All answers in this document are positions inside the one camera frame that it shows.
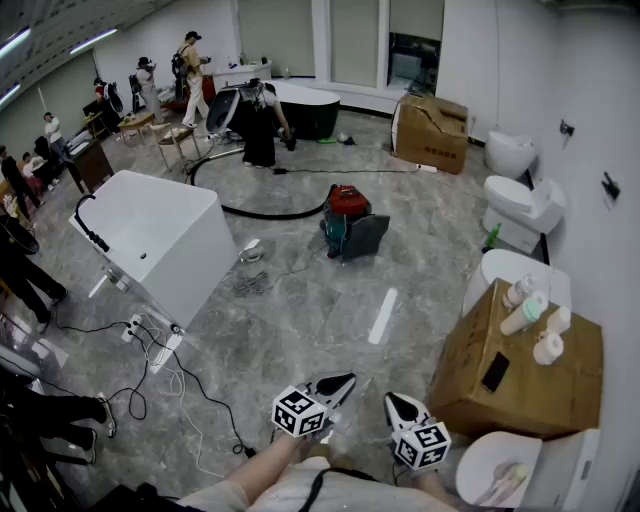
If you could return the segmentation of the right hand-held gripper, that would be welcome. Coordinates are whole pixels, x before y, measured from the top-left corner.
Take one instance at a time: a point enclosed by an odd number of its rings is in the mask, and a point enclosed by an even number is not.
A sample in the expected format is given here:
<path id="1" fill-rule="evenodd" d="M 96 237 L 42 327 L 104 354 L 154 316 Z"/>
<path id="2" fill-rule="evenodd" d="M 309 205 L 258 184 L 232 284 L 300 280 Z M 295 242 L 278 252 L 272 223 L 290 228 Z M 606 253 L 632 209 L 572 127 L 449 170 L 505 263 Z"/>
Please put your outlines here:
<path id="1" fill-rule="evenodd" d="M 412 471 L 432 469 L 446 457 L 451 437 L 426 406 L 402 393 L 384 396 L 384 411 L 391 429 L 391 448 L 397 462 Z"/>

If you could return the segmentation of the person's right forearm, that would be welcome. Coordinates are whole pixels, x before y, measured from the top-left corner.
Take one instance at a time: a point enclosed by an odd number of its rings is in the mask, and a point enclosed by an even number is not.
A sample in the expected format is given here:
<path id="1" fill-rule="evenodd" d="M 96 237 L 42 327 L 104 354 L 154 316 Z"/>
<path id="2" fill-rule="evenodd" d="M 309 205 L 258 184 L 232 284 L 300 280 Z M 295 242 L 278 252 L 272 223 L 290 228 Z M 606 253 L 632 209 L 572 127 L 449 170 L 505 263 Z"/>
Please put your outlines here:
<path id="1" fill-rule="evenodd" d="M 436 470 L 416 473 L 413 476 L 413 485 L 416 489 L 431 495 L 449 507 L 456 507 L 454 497 L 446 491 Z"/>

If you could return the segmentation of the white toilet with open lid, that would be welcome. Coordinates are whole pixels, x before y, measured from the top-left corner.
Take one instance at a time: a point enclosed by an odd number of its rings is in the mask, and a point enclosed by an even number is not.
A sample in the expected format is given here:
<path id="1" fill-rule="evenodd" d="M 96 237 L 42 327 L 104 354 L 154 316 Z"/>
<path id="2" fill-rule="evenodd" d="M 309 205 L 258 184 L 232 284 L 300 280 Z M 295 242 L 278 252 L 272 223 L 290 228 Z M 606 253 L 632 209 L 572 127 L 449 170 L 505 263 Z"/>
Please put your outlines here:
<path id="1" fill-rule="evenodd" d="M 450 452 L 453 487 L 477 507 L 573 512 L 586 491 L 599 438 L 593 428 L 551 441 L 491 432 Z"/>

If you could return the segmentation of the person's light grey shirt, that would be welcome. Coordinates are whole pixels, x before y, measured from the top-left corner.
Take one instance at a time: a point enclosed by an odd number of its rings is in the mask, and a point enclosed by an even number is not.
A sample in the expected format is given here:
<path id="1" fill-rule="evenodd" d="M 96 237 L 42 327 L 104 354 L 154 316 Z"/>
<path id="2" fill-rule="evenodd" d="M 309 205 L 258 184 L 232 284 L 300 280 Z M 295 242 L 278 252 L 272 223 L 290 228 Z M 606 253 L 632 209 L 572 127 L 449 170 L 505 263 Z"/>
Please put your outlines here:
<path id="1" fill-rule="evenodd" d="M 275 485 L 250 503 L 236 483 L 221 481 L 178 501 L 202 512 L 298 512 L 310 495 L 314 478 L 328 461 L 312 457 L 291 465 Z M 457 512 L 425 492 L 392 487 L 329 471 L 310 512 Z"/>

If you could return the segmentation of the black smartphone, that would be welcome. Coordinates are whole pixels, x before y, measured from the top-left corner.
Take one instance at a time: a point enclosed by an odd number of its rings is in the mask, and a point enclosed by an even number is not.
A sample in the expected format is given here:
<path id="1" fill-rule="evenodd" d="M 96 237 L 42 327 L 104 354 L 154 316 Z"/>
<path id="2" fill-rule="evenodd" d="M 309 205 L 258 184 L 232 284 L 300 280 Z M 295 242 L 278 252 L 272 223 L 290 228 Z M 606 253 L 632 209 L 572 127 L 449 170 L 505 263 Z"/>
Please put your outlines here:
<path id="1" fill-rule="evenodd" d="M 495 393 L 500 386 L 509 365 L 509 359 L 503 353 L 497 352 L 482 377 L 482 386 L 488 392 Z"/>

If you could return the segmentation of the white paper roll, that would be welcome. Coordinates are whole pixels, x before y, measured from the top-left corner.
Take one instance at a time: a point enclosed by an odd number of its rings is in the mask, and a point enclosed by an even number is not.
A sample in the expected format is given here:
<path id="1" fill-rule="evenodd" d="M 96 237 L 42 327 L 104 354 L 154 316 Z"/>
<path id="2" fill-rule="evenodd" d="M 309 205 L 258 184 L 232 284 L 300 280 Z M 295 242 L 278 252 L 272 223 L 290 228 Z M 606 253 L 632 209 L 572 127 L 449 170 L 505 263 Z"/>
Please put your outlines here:
<path id="1" fill-rule="evenodd" d="M 546 330 L 561 335 L 571 327 L 572 312 L 566 306 L 558 307 L 546 320 Z"/>
<path id="2" fill-rule="evenodd" d="M 550 331 L 543 331 L 533 348 L 533 356 L 539 365 L 553 364 L 564 352 L 564 342 L 561 336 Z"/>

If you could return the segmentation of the white bottle with green band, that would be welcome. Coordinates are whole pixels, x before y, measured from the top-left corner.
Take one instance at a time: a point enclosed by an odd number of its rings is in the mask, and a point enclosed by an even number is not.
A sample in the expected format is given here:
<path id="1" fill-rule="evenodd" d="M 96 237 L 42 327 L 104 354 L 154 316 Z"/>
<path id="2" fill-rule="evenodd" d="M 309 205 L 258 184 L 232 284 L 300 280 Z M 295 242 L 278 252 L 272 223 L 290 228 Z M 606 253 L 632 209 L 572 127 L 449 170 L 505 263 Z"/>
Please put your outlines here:
<path id="1" fill-rule="evenodd" d="M 526 330 L 536 323 L 548 308 L 548 298 L 541 291 L 534 291 L 500 324 L 504 336 Z"/>

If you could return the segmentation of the pale pink bottle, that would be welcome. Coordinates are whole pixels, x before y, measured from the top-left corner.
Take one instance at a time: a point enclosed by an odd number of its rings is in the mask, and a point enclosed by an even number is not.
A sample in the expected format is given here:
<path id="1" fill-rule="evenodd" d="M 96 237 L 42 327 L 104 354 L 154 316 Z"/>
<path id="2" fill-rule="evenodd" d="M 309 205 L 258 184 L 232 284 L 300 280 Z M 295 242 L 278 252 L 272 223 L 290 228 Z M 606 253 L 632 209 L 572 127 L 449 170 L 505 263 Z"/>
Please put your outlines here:
<path id="1" fill-rule="evenodd" d="M 502 297 L 503 305 L 513 310 L 535 291 L 536 278 L 531 274 L 524 275 L 512 284 Z"/>

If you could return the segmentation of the white rounded toilet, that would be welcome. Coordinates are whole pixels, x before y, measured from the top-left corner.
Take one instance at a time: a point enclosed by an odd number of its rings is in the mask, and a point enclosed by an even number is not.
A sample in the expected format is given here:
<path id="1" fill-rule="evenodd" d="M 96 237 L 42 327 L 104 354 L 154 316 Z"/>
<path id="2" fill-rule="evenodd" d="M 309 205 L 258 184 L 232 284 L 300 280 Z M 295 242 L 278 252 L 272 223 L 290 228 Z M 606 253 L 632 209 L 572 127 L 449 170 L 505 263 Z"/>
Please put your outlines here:
<path id="1" fill-rule="evenodd" d="M 468 281 L 461 317 L 474 307 L 494 280 L 514 284 L 528 274 L 535 278 L 534 289 L 544 292 L 551 303 L 573 309 L 570 280 L 566 273 L 516 252 L 492 249 L 482 256 Z"/>

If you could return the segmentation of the red vacuum cleaner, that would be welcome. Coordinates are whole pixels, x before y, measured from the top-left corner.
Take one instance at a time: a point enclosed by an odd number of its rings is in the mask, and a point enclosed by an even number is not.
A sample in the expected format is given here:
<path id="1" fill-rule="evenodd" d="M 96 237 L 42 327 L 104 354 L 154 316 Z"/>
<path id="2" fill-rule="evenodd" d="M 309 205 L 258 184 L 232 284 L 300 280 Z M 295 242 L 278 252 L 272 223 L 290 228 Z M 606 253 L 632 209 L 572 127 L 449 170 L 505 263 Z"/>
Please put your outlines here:
<path id="1" fill-rule="evenodd" d="M 343 254 L 351 234 L 351 226 L 372 214 L 369 200 L 353 185 L 332 185 L 323 205 L 319 226 L 328 247 L 327 257 Z"/>

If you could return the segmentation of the black oval bathtub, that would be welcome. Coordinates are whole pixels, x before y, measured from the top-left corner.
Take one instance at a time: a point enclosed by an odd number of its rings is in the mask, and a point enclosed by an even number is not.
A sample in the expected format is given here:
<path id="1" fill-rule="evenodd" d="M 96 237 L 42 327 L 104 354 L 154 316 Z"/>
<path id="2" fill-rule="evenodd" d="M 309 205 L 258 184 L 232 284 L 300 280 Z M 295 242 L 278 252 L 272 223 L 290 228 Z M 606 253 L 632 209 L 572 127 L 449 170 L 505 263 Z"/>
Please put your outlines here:
<path id="1" fill-rule="evenodd" d="M 207 131 L 221 134 L 230 130 L 245 137 L 259 118 L 264 117 L 269 121 L 270 133 L 277 134 L 281 125 L 273 108 L 264 103 L 269 92 L 276 96 L 294 137 L 318 140 L 333 134 L 340 109 L 337 94 L 257 78 L 225 86 L 216 93 L 209 106 Z"/>

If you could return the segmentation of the torn cardboard box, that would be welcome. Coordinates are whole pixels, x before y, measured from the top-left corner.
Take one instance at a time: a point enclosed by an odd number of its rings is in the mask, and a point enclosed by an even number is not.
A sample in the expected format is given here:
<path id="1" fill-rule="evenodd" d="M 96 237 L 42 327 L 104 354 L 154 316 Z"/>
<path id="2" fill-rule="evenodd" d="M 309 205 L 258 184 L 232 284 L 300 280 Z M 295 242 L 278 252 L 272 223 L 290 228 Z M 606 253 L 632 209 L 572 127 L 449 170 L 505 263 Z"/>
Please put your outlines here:
<path id="1" fill-rule="evenodd" d="M 433 96 L 405 94 L 392 121 L 397 158 L 459 174 L 468 148 L 468 109 Z"/>

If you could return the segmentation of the dark wooden desk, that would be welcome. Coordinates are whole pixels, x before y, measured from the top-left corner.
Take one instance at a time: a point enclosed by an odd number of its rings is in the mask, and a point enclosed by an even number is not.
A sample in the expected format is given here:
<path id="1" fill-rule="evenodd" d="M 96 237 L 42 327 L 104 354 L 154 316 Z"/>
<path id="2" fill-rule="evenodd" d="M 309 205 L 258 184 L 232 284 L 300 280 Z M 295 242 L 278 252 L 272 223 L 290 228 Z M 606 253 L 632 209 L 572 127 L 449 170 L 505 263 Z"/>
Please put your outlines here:
<path id="1" fill-rule="evenodd" d="M 67 151 L 67 167 L 81 194 L 93 193 L 114 171 L 98 140 L 83 141 Z"/>

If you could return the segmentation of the small wooden table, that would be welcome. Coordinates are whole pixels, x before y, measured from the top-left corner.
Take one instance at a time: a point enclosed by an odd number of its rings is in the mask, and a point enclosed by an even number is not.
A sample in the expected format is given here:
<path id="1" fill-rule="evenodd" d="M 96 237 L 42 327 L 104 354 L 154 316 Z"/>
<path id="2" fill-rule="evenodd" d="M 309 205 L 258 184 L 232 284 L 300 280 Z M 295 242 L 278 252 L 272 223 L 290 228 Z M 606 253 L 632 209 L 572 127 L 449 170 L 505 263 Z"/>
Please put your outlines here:
<path id="1" fill-rule="evenodd" d="M 129 146 L 129 140 L 137 135 L 142 144 L 145 144 L 143 129 L 147 125 L 151 125 L 155 121 L 154 114 L 151 112 L 138 112 L 133 115 L 125 116 L 118 124 L 122 140 L 126 146 Z"/>

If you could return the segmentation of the white counter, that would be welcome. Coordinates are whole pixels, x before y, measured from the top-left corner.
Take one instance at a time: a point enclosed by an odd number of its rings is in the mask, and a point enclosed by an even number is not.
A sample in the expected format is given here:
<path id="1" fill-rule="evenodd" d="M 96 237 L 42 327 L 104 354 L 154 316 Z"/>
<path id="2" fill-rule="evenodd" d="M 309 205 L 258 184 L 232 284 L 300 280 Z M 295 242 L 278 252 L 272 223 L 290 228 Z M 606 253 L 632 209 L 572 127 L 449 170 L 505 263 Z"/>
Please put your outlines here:
<path id="1" fill-rule="evenodd" d="M 214 90 L 216 93 L 219 93 L 225 87 L 248 83 L 254 78 L 270 80 L 271 62 L 267 61 L 266 64 L 237 65 L 233 68 L 216 70 L 212 73 L 212 77 Z"/>

